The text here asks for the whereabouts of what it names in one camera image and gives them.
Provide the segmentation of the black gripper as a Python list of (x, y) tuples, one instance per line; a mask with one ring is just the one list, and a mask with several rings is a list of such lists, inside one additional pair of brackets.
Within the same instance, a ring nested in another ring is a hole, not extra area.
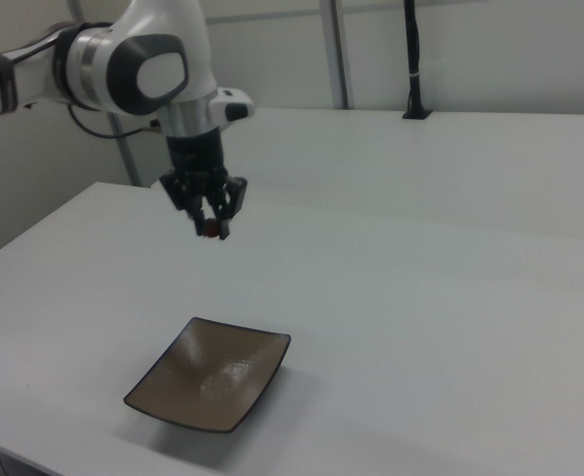
[(205, 236), (202, 196), (216, 193), (215, 217), (219, 239), (230, 235), (230, 222), (241, 210), (248, 182), (227, 177), (219, 128), (194, 137), (167, 137), (173, 168), (160, 183), (174, 207), (194, 223), (198, 236)]

